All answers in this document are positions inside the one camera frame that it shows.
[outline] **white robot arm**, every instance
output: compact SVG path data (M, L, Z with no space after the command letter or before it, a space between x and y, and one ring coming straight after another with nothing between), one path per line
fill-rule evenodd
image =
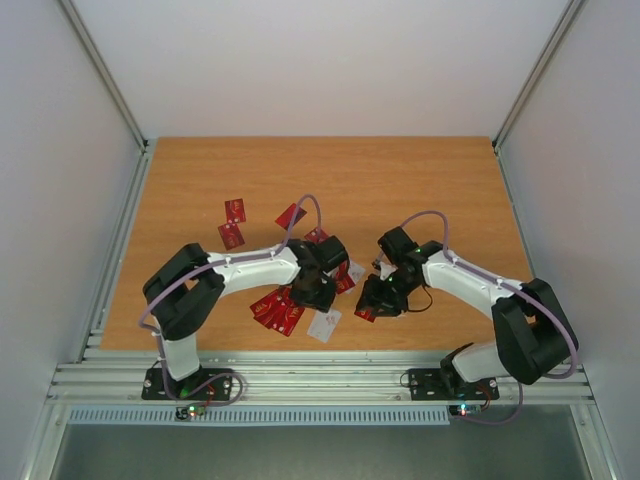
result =
M513 376L532 384L569 356L561 332L542 312L524 302L518 292L552 312L566 329L575 348L578 342L560 304L546 282L523 283L502 278L462 260L435 241L418 246L401 227L378 241L396 270L382 280L369 276L357 310L397 316L409 309L408 295L418 287L441 289L493 320L496 341L465 345L441 362L441 376L452 394L458 386L483 378ZM528 317L535 317L530 323Z
M262 285L291 285L289 296L297 305L326 312L336 294L328 273L347 259L335 236L319 244L290 240L284 248L238 254L206 253L198 244L186 245L143 288L150 304L185 273L211 265L194 278L192 288L181 285L152 310L169 374L180 381L199 370L196 331L218 299Z

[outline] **black cable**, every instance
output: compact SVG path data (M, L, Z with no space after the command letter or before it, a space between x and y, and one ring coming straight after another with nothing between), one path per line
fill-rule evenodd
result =
M407 309L407 312L409 313L422 313L422 312L426 312L427 310L429 310L431 308L431 306L433 305L433 297L431 296L431 293L429 293L429 290L427 290L427 287L425 287L424 285L422 286L423 290L425 292L427 292L427 295L429 295L429 300L431 300L429 302L429 305L427 305L424 308L421 308L420 310L411 310L410 308Z

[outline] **wooden table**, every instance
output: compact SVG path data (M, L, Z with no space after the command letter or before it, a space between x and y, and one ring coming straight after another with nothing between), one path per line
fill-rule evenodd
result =
M488 138L166 138L155 151L101 348L154 348L136 326L145 307L142 285L186 243L225 251L217 231L226 220L225 200L241 197L247 211L246 244L235 252L278 243L284 230L275 218L307 192L320 202L324 229L367 274L384 232L419 210L438 209L449 217L457 254L504 276L530 278ZM304 207L309 214L296 225L297 237L315 226L313 205ZM418 243L442 239L437 217L406 230ZM369 323L353 315L362 283L337 297L342 319L327 344L307 335L311 310L289 338L253 320L249 304L273 289L264 287L218 302L198 332L199 348L431 350L492 338L490 320L433 289L434 305L425 313ZM415 292L410 305L427 301Z

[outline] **white panel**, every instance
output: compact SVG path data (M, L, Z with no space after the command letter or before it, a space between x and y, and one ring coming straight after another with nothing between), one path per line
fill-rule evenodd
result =
M0 477L80 340L135 145L53 0L0 15Z
M77 0L147 137L488 135L566 0Z
M624 478L640 478L640 3L588 2L504 148L536 273L581 342Z

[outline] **purple cable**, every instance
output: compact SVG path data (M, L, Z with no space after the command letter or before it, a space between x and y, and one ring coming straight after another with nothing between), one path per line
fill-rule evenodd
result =
M311 195L310 193L307 193L305 195L303 195L302 197L300 197L300 200L298 200L298 203L296 203L296 208L293 210L293 215L291 216L291 220L289 221L289 226L287 228L287 233L284 236L284 239L282 240L282 243L280 245L278 245L278 248L276 248L276 250L273 252L273 255L278 255L280 252L282 252L282 250L285 249L285 247L287 246L287 243L289 242L289 240L291 239L291 234L293 232L293 226L295 224L295 219L298 216L298 211L300 210L300 206L302 205L302 203L306 200L306 199L310 199L315 207L316 207L316 214L318 217L318 224L316 226L316 231L319 233L320 230L322 229L322 214L320 212L320 204L318 203L318 200L316 199L316 197L314 197L313 195ZM244 263L244 262L254 262L256 260L264 260L267 258L271 257L271 253L258 253L255 255L245 255L243 257L236 257L234 259L232 259L230 261L230 263L235 264L235 263ZM211 270L215 267L220 267L222 265L226 265L227 262L226 260L222 259L222 260L218 260L215 262L211 262L208 263L206 265L202 265L201 267L198 267L194 270L191 270L190 272L184 274L182 277L180 277L178 280L176 280L175 282L173 282L172 284L170 284L167 288L165 288L162 292L160 292L160 294L154 298L151 303L149 303L149 305L147 305L147 308L145 308L144 312L142 312L142 315L140 315L140 318L138 318L138 326L140 328L143 328L145 330L149 330L151 332L151 334L156 338L156 344L158 346L158 354L160 356L160 366L162 368L162 381L164 384L164 391L167 393L167 396L169 398L171 398L172 400L185 400L187 398L189 398L191 395L193 395L196 392L199 392L200 390L202 390L204 387L206 387L208 384L210 384L211 382L213 382L214 380L216 380L217 378L220 377L233 377L236 380L238 380L238 384L240 386L240 389L238 391L238 393L230 400L227 400L225 402L217 402L215 404L211 404L211 406L217 406L217 407L223 407L226 405L231 405L232 403L237 402L240 399L240 396L242 395L242 392L244 391L244 380L242 378L242 376L240 374L237 373L224 373L224 374L220 374L220 375L215 375L211 378L209 378L206 382L202 383L200 386L198 386L197 388L193 389L191 392L189 392L188 395L186 395L184 398L178 398L176 397L173 392L169 389L169 373L168 373L168 369L167 369L167 361L166 361L166 357L165 357L165 352L164 352L164 346L162 345L162 332L160 332L160 329L155 327L154 325L149 325L147 323L145 323L145 320L147 319L147 317L151 314L151 311L156 308L158 306L158 304L160 302L162 302L165 298L167 298L167 296L169 296L174 290L176 290L178 287L180 287L184 282L186 282L187 280L191 280L194 277L197 277L198 275L200 275L203 272L206 272L207 270Z

